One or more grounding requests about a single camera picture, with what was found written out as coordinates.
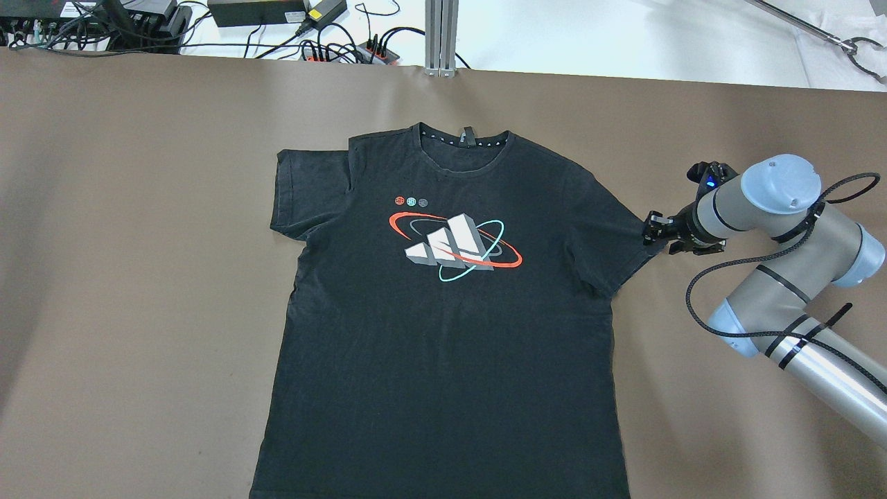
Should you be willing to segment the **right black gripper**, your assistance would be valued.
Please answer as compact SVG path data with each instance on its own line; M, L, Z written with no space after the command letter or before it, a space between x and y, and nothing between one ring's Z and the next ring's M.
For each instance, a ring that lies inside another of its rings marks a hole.
M657 211L650 211L641 233L645 247L663 249L669 246L669 255L691 252L697 256L722 253L726 240L713 236L703 228L698 215L699 202L685 206L678 214L665 217Z

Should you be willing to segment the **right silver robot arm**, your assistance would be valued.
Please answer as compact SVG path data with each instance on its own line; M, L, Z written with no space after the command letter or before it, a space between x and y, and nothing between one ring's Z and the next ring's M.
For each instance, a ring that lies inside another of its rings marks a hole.
M829 286L861 284L884 264L885 249L863 225L843 215L810 161L776 155L736 173L722 162L687 172L696 199L678 214L647 215L646 245L669 241L669 253L716 254L726 241L761 230L776 252L742 259L754 270L700 325L746 357L763 354L795 376L824 404L885 446L885 369L817 320L808 303Z

